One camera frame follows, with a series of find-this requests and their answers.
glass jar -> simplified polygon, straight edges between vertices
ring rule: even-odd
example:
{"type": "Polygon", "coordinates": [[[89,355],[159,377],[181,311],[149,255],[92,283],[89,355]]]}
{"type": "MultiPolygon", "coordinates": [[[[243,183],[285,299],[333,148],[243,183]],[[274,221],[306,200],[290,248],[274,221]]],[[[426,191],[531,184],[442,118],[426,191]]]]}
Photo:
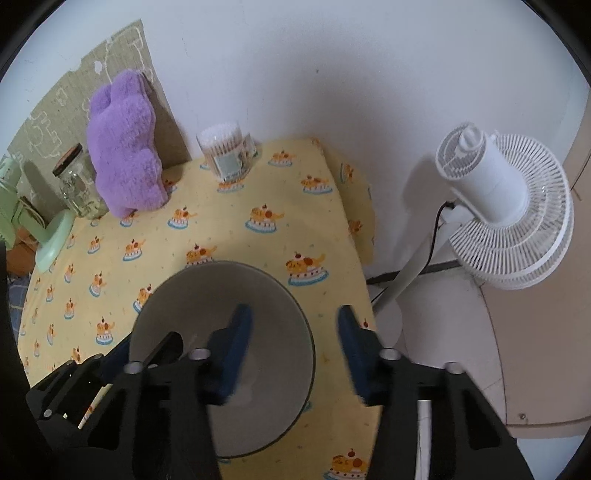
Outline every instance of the glass jar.
{"type": "Polygon", "coordinates": [[[92,220],[109,211],[96,191],[96,172],[82,145],[69,149],[53,169],[53,174],[60,180],[60,191],[66,205],[76,215],[92,220]]]}

purple fuzzy cushion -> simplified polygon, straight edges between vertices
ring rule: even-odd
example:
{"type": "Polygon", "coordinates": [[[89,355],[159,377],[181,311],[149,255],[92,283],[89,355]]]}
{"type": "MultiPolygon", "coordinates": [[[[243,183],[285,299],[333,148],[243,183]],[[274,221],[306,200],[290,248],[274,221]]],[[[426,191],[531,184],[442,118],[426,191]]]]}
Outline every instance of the purple fuzzy cushion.
{"type": "Polygon", "coordinates": [[[96,189],[119,218],[133,210],[155,210],[168,200],[154,149],[156,115],[144,82],[139,71],[124,70],[90,100],[86,135],[96,189]]]}

black power cord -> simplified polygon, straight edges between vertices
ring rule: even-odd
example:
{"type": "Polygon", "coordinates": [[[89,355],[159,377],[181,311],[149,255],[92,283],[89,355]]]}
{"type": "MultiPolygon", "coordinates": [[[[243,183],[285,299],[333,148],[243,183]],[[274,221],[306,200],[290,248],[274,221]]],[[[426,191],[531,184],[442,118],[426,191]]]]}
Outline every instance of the black power cord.
{"type": "MultiPolygon", "coordinates": [[[[457,260],[452,260],[450,262],[442,262],[442,263],[439,263],[436,265],[429,265],[429,263],[431,262],[431,259],[433,258],[433,251],[435,250],[435,240],[437,238],[437,229],[439,228],[439,219],[441,218],[441,213],[442,213],[443,209],[445,209],[445,208],[453,209],[453,208],[455,208],[455,206],[456,206],[456,204],[453,202],[445,202],[439,207],[439,210],[437,211],[437,215],[435,217],[435,226],[433,227],[433,238],[431,239],[431,247],[429,248],[429,257],[427,258],[427,262],[425,263],[425,267],[421,270],[419,275],[423,275],[425,273],[435,273],[435,272],[439,272],[439,271],[443,271],[443,270],[449,270],[450,268],[457,268],[460,266],[460,263],[457,260]]],[[[377,277],[372,277],[372,278],[367,279],[365,283],[367,285],[375,285],[378,283],[392,281],[398,276],[399,273],[400,273],[399,270],[394,271],[394,272],[384,273],[384,274],[378,275],[377,277]]],[[[377,300],[380,297],[380,295],[382,293],[384,293],[385,291],[386,291],[386,289],[383,289],[374,298],[372,298],[371,303],[373,303],[375,300],[377,300]]]]}

cotton swab container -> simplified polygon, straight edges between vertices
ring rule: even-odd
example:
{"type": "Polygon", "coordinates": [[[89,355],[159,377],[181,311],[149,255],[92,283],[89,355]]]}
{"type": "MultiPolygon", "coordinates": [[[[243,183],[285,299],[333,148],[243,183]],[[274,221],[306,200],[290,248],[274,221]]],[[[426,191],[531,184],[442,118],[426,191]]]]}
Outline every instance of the cotton swab container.
{"type": "Polygon", "coordinates": [[[207,165],[219,181],[230,182],[247,171],[243,137],[237,122],[226,122],[206,128],[197,136],[207,165]]]}

white wall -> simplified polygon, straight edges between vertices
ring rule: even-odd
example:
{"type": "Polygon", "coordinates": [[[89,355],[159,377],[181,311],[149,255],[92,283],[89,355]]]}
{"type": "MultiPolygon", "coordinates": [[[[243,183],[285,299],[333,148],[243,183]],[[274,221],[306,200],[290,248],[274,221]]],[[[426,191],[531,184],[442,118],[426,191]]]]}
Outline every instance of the white wall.
{"type": "Polygon", "coordinates": [[[0,151],[92,47],[141,18],[177,122],[227,118],[260,140],[315,134],[374,184],[369,274],[398,268],[446,195],[427,162],[472,119],[568,152],[587,84],[521,0],[67,0],[0,83],[0,151]]]}

